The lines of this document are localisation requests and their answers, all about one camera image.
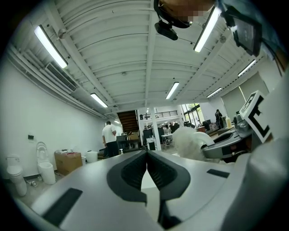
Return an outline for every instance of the white bucket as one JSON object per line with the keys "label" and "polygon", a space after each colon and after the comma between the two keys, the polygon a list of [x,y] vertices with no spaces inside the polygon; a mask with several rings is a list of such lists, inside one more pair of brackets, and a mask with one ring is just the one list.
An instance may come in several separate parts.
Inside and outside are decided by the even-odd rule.
{"label": "white bucket", "polygon": [[86,160],[88,163],[98,161],[98,152],[95,152],[95,151],[86,152]]}
{"label": "white bucket", "polygon": [[81,156],[81,160],[82,160],[82,166],[84,166],[86,164],[85,160],[86,160],[86,157],[84,156]]}
{"label": "white bucket", "polygon": [[52,185],[56,182],[52,164],[47,163],[46,168],[41,168],[41,177],[45,184]]}

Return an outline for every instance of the man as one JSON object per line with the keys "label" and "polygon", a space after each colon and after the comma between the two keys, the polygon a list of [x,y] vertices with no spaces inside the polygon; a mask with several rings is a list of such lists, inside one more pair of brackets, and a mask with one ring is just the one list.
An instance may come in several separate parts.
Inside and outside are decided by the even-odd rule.
{"label": "man", "polygon": [[172,123],[170,123],[169,128],[171,129],[171,133],[173,133],[173,132],[174,132],[174,129],[173,129]]}
{"label": "man", "polygon": [[216,125],[219,125],[219,129],[221,129],[221,117],[223,116],[222,113],[217,109],[216,113]]}
{"label": "man", "polygon": [[107,147],[108,156],[114,157],[118,155],[118,145],[116,142],[116,128],[111,124],[110,121],[107,122],[107,125],[103,129],[103,143]]}

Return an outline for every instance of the window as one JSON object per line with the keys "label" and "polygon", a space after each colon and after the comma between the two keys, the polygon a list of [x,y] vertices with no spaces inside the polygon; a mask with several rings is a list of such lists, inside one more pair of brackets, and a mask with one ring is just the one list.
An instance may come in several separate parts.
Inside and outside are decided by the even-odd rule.
{"label": "window", "polygon": [[187,113],[188,110],[191,110],[193,107],[197,105],[199,105],[199,103],[189,103],[182,105],[185,120],[191,122],[191,124],[195,126],[198,126],[199,124],[202,124],[205,121],[201,107],[198,107],[194,111]]}
{"label": "window", "polygon": [[186,107],[188,108],[188,110],[192,109],[194,106],[195,106],[194,103],[186,104]]}
{"label": "window", "polygon": [[187,112],[187,109],[186,109],[186,105],[185,105],[185,104],[182,104],[182,109],[183,109],[184,113]]}

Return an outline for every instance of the white toilet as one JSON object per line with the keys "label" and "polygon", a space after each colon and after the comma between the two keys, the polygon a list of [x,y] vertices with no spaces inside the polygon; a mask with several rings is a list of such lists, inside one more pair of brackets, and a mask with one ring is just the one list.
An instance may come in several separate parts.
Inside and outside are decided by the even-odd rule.
{"label": "white toilet", "polygon": [[38,171],[44,181],[48,185],[56,182],[53,165],[49,162],[47,148],[44,142],[38,142],[36,146]]}
{"label": "white toilet", "polygon": [[20,157],[17,155],[10,155],[7,158],[7,172],[19,196],[25,196],[27,193],[27,185],[22,175],[22,167],[20,165]]}

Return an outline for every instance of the cardboard box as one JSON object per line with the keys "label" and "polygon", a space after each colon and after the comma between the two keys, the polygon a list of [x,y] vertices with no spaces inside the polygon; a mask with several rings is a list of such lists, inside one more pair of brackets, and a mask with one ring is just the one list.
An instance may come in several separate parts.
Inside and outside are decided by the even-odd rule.
{"label": "cardboard box", "polygon": [[68,175],[78,167],[82,166],[81,153],[59,154],[54,153],[57,170],[62,175]]}
{"label": "cardboard box", "polygon": [[139,135],[138,133],[133,133],[131,135],[128,136],[129,137],[129,140],[136,140],[136,139],[139,139]]}

